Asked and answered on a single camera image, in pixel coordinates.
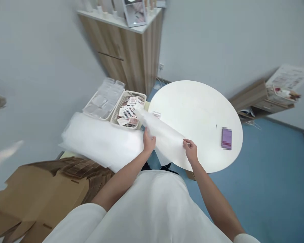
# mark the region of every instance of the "round white table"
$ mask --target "round white table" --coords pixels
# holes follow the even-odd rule
[[[161,113],[161,121],[192,140],[207,173],[220,171],[240,153],[243,131],[231,103],[217,90],[196,81],[167,84],[152,98],[149,112]],[[221,148],[222,127],[232,130],[232,150]],[[190,170],[188,160],[177,164]]]

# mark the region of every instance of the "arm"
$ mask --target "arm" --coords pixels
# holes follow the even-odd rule
[[[148,160],[155,148],[155,137],[150,138],[145,128],[143,151],[131,162],[118,171],[92,199],[92,203],[102,206],[107,212],[120,199],[125,192],[132,186],[138,173]]]
[[[205,206],[214,224],[231,240],[238,234],[245,233],[229,202],[214,184],[197,158],[197,146],[184,139],[183,146],[202,194]]]

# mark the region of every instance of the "picture frame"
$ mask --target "picture frame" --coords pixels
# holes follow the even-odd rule
[[[124,15],[128,27],[136,27],[147,24],[147,14],[144,0],[122,0]]]

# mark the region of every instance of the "basket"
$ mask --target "basket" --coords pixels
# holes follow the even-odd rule
[[[124,127],[124,128],[129,128],[129,129],[139,129],[139,128],[141,128],[141,125],[142,125],[141,122],[138,122],[138,124],[135,127],[130,127],[130,126],[128,126],[128,124],[126,124],[125,126],[120,126],[117,122],[119,109],[122,107],[125,100],[127,100],[128,97],[135,97],[135,96],[140,98],[141,101],[143,101],[143,106],[145,105],[145,102],[146,102],[146,95],[145,94],[134,92],[134,91],[128,91],[128,90],[124,91],[121,95],[121,98],[118,100],[118,102],[116,104],[116,107],[114,109],[114,112],[112,114],[112,117],[110,119],[110,122],[113,125],[116,125],[116,126],[119,126],[119,127]]]
[[[91,103],[91,101],[93,100],[93,98],[95,98],[95,97],[98,95],[98,91],[99,91],[99,90],[97,90],[97,92],[94,94],[94,96],[92,96],[92,98],[89,100],[89,102],[85,105],[84,108],[86,108],[86,107]],[[118,99],[118,101],[117,101],[117,103],[116,103],[115,106],[117,106],[119,100],[122,98],[123,93],[122,93],[121,96],[119,97],[119,99]],[[92,117],[92,118],[94,118],[94,119],[108,120],[108,121],[109,121],[110,118],[111,118],[111,115],[112,115],[113,112],[114,112],[114,110],[115,110],[115,107],[114,107],[114,109],[112,109],[112,111],[110,112],[110,114],[109,114],[109,116],[108,116],[107,118],[96,118],[96,117],[93,117],[93,116],[91,116],[91,115],[89,115],[89,114],[87,114],[87,113],[84,113],[84,114],[87,115],[87,116],[90,116],[90,117]]]

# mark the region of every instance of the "hand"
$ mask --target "hand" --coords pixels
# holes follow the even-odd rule
[[[148,134],[148,128],[145,127],[144,135],[143,135],[143,144],[144,144],[144,150],[146,152],[152,153],[152,151],[155,149],[155,137],[150,137]]]
[[[191,140],[184,139],[183,140],[183,147],[186,150],[186,156],[188,158],[189,163],[198,162],[196,144],[194,144],[194,142],[191,141]]]

